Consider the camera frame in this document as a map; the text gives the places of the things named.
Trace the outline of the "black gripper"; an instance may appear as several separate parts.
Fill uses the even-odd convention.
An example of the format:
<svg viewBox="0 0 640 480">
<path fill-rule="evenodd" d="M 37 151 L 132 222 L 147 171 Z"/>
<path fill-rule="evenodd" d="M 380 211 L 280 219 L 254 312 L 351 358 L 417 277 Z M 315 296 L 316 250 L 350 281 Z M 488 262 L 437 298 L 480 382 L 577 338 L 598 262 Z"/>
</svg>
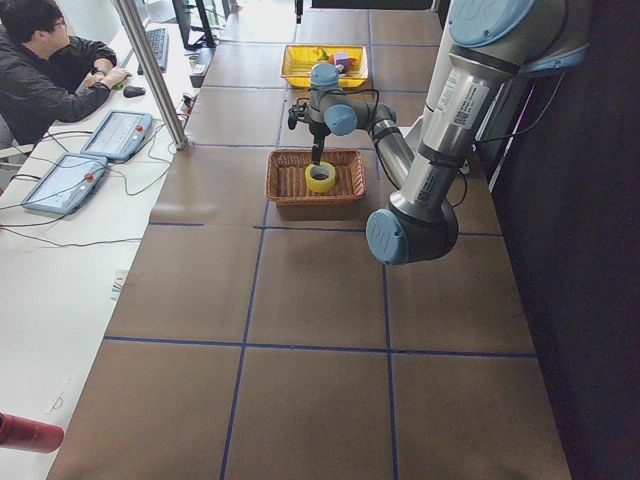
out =
<svg viewBox="0 0 640 480">
<path fill-rule="evenodd" d="M 314 136 L 312 163 L 319 165 L 324 151 L 325 138 L 331 134 L 331 130 L 324 122 L 321 112 L 312 107 L 305 108 L 302 120 L 308 125 L 310 133 Z"/>
</svg>

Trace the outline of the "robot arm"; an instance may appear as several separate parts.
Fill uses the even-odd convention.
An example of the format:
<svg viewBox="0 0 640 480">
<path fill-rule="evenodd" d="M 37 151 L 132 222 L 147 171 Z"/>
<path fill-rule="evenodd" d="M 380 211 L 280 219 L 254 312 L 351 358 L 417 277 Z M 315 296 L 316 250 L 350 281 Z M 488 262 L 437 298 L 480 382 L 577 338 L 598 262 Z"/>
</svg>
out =
<svg viewBox="0 0 640 480">
<path fill-rule="evenodd" d="M 409 135 L 395 111 L 351 99 L 328 63 L 312 67 L 309 102 L 289 111 L 288 124 L 308 124 L 312 161 L 324 140 L 366 131 L 397 189 L 367 221 L 366 238 L 383 264 L 440 258 L 455 245 L 458 222 L 446 196 L 472 150 L 502 85 L 519 76 L 548 76 L 583 62 L 589 1 L 453 1 L 446 17 L 424 112 Z"/>
</svg>

